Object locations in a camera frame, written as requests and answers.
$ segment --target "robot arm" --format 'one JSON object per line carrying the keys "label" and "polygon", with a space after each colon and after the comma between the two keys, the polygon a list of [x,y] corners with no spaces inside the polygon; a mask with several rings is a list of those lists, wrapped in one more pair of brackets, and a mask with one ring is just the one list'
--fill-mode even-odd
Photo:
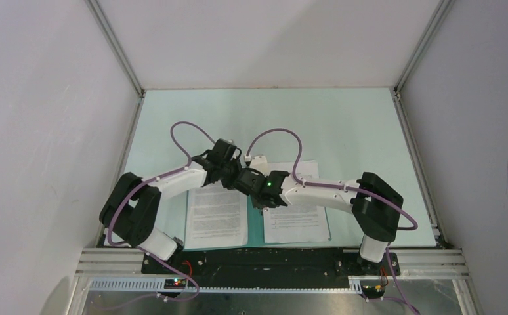
{"label": "robot arm", "polygon": [[[360,247],[360,258],[379,263],[389,242],[395,240],[400,214],[385,203],[360,192],[347,189],[330,189],[299,184],[287,171],[268,171],[265,157],[257,156],[249,167],[242,167],[235,155],[235,145],[219,139],[212,150],[194,156],[189,167],[177,174],[157,178],[155,182],[142,187],[131,199],[137,200],[132,207],[124,205],[113,232],[132,247],[141,247],[149,253],[167,260],[182,241],[170,238],[154,227],[161,197],[171,198],[191,189],[217,181],[223,187],[236,189],[251,196],[256,208],[288,205],[317,205],[346,211],[355,216],[364,232]],[[116,209],[129,192],[142,182],[132,173],[124,174],[117,182],[109,200],[104,206],[100,221],[109,226]],[[402,205],[402,197],[381,178],[373,173],[364,173],[359,180],[335,182],[311,179],[311,183],[338,184],[360,187]]]}

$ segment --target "wall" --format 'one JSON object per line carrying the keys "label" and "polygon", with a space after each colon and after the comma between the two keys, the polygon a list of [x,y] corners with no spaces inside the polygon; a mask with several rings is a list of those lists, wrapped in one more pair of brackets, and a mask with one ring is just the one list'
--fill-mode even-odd
{"label": "wall", "polygon": [[0,1],[0,314],[65,299],[136,103],[84,1]]}
{"label": "wall", "polygon": [[100,1],[147,89],[393,86],[438,2]]}
{"label": "wall", "polygon": [[508,314],[508,1],[457,1],[402,99],[449,240]]}

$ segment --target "white table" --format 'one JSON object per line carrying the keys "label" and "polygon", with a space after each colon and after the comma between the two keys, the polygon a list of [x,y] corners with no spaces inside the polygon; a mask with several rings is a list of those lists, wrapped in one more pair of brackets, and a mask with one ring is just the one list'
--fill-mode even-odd
{"label": "white table", "polygon": [[[378,174],[404,197],[403,209],[418,222],[416,231],[399,231],[392,246],[435,246],[428,213],[418,186],[390,91],[361,89],[217,89],[148,91],[138,119],[125,171],[157,175],[181,166],[186,158],[169,136],[180,120],[203,127],[214,139],[232,139],[245,151],[260,132],[275,127],[295,131],[303,141],[302,160],[318,161],[320,178],[359,179]],[[193,127],[175,129],[191,155],[212,144]],[[293,161],[295,139],[272,133],[252,152],[269,162]],[[162,201],[156,226],[184,238],[186,194]],[[359,246],[362,231],[352,215],[328,209],[331,241],[298,246]],[[400,226],[409,226],[403,217]]]}

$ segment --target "paper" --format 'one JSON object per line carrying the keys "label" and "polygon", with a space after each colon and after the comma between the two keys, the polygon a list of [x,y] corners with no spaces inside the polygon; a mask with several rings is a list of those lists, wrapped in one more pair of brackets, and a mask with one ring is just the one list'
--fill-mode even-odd
{"label": "paper", "polygon": [[220,182],[188,192],[185,249],[236,247],[248,241],[247,197]]}
{"label": "paper", "polygon": [[[292,171],[292,163],[270,163],[270,170]],[[319,177],[318,162],[300,162],[297,176]],[[328,218],[326,208],[296,205],[268,208],[264,213],[265,243],[300,243],[329,241]]]}

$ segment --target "black mounting plate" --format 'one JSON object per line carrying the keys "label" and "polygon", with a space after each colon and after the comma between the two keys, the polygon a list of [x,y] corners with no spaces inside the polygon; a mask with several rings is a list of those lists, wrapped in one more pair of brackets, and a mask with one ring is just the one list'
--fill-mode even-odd
{"label": "black mounting plate", "polygon": [[[400,274],[397,255],[390,253],[396,275]],[[267,289],[332,289],[349,287],[348,276],[379,276],[389,266],[384,256],[379,264],[357,263],[358,252],[341,248],[281,249],[241,248],[213,251],[181,251],[168,263],[188,274],[202,287],[236,287]],[[143,274],[172,274],[153,258],[144,255]]]}

